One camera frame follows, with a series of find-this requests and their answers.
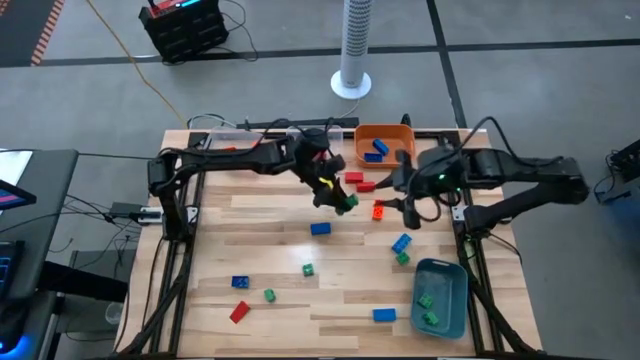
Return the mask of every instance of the blue lego brick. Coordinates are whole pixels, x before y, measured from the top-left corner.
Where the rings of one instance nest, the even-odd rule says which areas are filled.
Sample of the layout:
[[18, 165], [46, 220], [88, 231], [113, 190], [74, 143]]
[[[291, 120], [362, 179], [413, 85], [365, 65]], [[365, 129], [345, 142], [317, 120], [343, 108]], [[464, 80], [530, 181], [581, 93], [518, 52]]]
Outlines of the blue lego brick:
[[382, 154], [364, 153], [364, 161], [366, 161], [366, 162], [382, 162]]
[[411, 236], [407, 234], [402, 234], [402, 236], [400, 236], [400, 238], [396, 241], [396, 243], [393, 244], [393, 246], [391, 247], [391, 250], [393, 250], [393, 252], [396, 254], [400, 254], [401, 252], [404, 251], [404, 249], [407, 248], [407, 246], [409, 246], [410, 242], [411, 242]]
[[311, 224], [311, 235], [331, 234], [331, 223]]
[[248, 289], [249, 277], [248, 276], [232, 276], [231, 286], [239, 289]]
[[396, 321], [396, 309], [373, 309], [373, 321]]
[[380, 139], [373, 140], [373, 147], [376, 148], [376, 150], [378, 150], [378, 152], [382, 154], [382, 156], [387, 156], [387, 154], [389, 153], [389, 147], [385, 145]]

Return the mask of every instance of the lego brick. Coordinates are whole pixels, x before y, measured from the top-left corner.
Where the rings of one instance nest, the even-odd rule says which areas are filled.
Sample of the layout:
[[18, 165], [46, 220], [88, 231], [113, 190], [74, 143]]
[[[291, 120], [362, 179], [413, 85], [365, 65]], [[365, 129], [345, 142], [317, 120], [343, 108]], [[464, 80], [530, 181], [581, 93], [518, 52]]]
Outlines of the lego brick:
[[438, 317], [432, 311], [429, 311], [428, 313], [424, 314], [422, 317], [427, 322], [427, 324], [432, 326], [438, 325], [438, 322], [439, 322]]
[[360, 199], [358, 199], [356, 194], [351, 194], [346, 201], [347, 201], [347, 204], [349, 204], [349, 206], [351, 206], [352, 208], [360, 204]]
[[433, 298], [429, 295], [422, 295], [418, 300], [418, 305], [422, 306], [425, 309], [428, 309], [433, 304]]
[[312, 276], [313, 275], [313, 265], [307, 264], [302, 265], [302, 273], [304, 276]]
[[347, 184], [355, 184], [364, 181], [364, 174], [361, 172], [347, 171], [344, 175], [344, 182]]
[[364, 153], [364, 161], [366, 162], [382, 162], [382, 155], [377, 153]]
[[331, 234], [331, 223], [311, 224], [311, 235]]
[[373, 207], [373, 220], [380, 221], [384, 217], [384, 207], [382, 206], [374, 206]]
[[248, 289], [249, 277], [248, 276], [232, 276], [231, 286], [238, 289]]
[[409, 260], [411, 260], [411, 258], [409, 257], [409, 255], [407, 255], [407, 253], [403, 252], [398, 254], [398, 256], [396, 256], [396, 260], [398, 261], [398, 264], [406, 265], [409, 262]]
[[376, 183], [373, 181], [365, 181], [356, 184], [356, 191], [358, 192], [373, 192], [376, 189]]
[[373, 147], [376, 148], [376, 150], [378, 150], [378, 152], [382, 154], [382, 156], [387, 156], [387, 154], [389, 153], [389, 147], [385, 145], [385, 143], [383, 143], [380, 139], [373, 140]]
[[237, 324], [245, 315], [247, 315], [250, 309], [251, 308], [249, 307], [249, 305], [247, 305], [246, 302], [240, 301], [238, 306], [236, 306], [235, 310], [233, 310], [233, 312], [229, 316], [229, 319]]
[[407, 248], [407, 246], [409, 246], [409, 242], [411, 242], [411, 236], [402, 234], [402, 236], [400, 236], [396, 243], [393, 244], [391, 250], [393, 250], [393, 252], [396, 254], [400, 254], [404, 251], [404, 249]]
[[373, 321], [396, 321], [396, 309], [373, 309]]
[[267, 289], [264, 291], [264, 298], [267, 299], [268, 302], [276, 301], [276, 293], [273, 289]]

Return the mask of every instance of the wooden tabletop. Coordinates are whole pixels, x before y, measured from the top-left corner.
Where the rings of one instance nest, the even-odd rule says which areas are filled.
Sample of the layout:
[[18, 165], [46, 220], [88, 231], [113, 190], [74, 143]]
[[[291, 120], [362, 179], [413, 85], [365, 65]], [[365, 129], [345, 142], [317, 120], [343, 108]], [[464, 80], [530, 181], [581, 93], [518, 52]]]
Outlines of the wooden tabletop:
[[[464, 137], [467, 131], [460, 134]], [[189, 131], [167, 131], [162, 147], [184, 148], [188, 136]], [[417, 140], [416, 150], [435, 145], [434, 140]], [[478, 132], [468, 146], [489, 146], [487, 134]], [[364, 171], [367, 180], [378, 181], [388, 174], [388, 170], [360, 169], [351, 140], [344, 141], [342, 155], [346, 170]], [[354, 186], [344, 188], [348, 194], [355, 192]], [[459, 340], [424, 335], [410, 324], [415, 264], [423, 258], [457, 262], [457, 256], [447, 209], [440, 220], [423, 223], [417, 231], [404, 228], [401, 213], [390, 208], [385, 208], [381, 222], [371, 220], [375, 199], [397, 196], [392, 189], [358, 194], [360, 205], [337, 216], [332, 208], [313, 207], [310, 189], [291, 173], [207, 173], [179, 356], [473, 355], [468, 322]], [[477, 204], [491, 204], [502, 199], [502, 192], [474, 191], [473, 196]], [[418, 208], [425, 216], [435, 212], [428, 200]], [[317, 222], [331, 222], [332, 234], [312, 237], [309, 225]], [[411, 261], [399, 266], [391, 245], [405, 232], [413, 238], [407, 250]], [[510, 227], [496, 227], [494, 233], [515, 245]], [[160, 226], [142, 231], [120, 349], [140, 330], [161, 234]], [[157, 302], [167, 247], [162, 245], [154, 270], [150, 309]], [[489, 240], [484, 250], [496, 305], [526, 342], [540, 348], [518, 258]], [[302, 265], [307, 263], [313, 264], [314, 276], [303, 276]], [[232, 275], [248, 275], [250, 289], [232, 288]], [[275, 303], [265, 300], [266, 288], [275, 290]], [[251, 311], [234, 324], [229, 315], [241, 300]], [[373, 309], [390, 307], [396, 308], [397, 321], [373, 322]], [[491, 348], [486, 314], [478, 308], [485, 346]], [[161, 349], [168, 346], [172, 314], [173, 308], [165, 318]]]

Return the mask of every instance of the green block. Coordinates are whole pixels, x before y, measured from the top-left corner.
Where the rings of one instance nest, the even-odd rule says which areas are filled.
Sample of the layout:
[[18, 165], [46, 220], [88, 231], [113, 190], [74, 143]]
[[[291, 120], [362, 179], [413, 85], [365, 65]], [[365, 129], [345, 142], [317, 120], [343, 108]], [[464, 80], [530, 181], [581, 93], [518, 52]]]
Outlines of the green block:
[[433, 304], [433, 299], [429, 295], [422, 295], [420, 300], [418, 300], [418, 304], [425, 309], [428, 309]]
[[400, 265], [406, 265], [409, 260], [411, 260], [411, 258], [409, 257], [409, 255], [407, 255], [406, 252], [401, 252], [400, 254], [398, 254], [398, 256], [396, 256], [396, 260], [398, 260], [398, 264]]
[[360, 203], [360, 200], [358, 200], [358, 197], [356, 196], [356, 194], [352, 194], [347, 198], [347, 204], [349, 204], [349, 206], [351, 207], [357, 206], [359, 203]]
[[429, 311], [428, 313], [424, 314], [423, 317], [427, 324], [432, 326], [438, 325], [438, 317], [433, 312]]
[[302, 265], [302, 273], [304, 274], [304, 276], [313, 275], [313, 265], [311, 264]]
[[273, 292], [273, 289], [267, 289], [264, 291], [264, 297], [268, 302], [276, 301], [276, 293]]

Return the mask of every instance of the black floor mat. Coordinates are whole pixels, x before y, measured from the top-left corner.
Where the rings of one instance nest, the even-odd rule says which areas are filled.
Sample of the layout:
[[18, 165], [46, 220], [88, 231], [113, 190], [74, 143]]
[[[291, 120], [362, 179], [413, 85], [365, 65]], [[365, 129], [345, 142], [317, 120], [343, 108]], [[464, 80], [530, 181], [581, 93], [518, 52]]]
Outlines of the black floor mat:
[[0, 0], [0, 67], [38, 65], [63, 0]]

